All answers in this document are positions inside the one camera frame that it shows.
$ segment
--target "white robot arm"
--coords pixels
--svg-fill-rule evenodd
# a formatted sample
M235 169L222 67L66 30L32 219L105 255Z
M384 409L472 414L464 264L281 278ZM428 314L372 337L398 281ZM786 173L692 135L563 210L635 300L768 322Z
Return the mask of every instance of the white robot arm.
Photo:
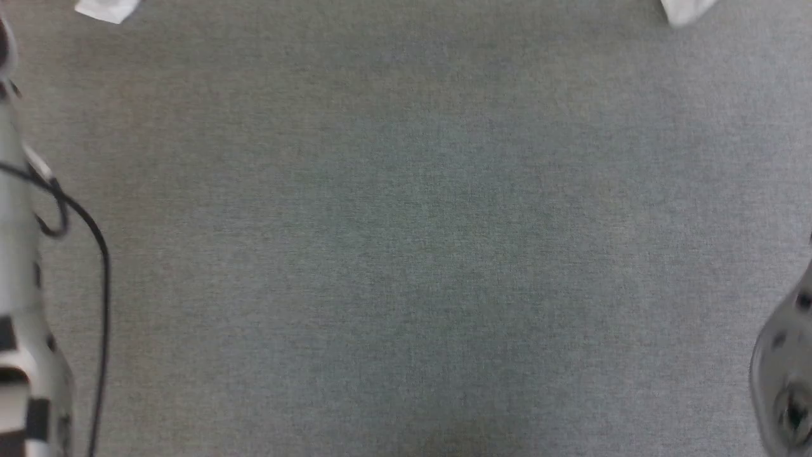
M69 457L73 380L45 320L38 240L42 230L59 237L67 228L65 206L88 223L104 263L102 354L88 455L95 453L109 338L110 258L104 238L87 212L42 176L38 157L27 155L11 105L8 79L16 46L0 11L0 456ZM33 212L31 184L60 204L63 228L49 229Z
M750 392L770 457L812 456L812 263L758 335Z

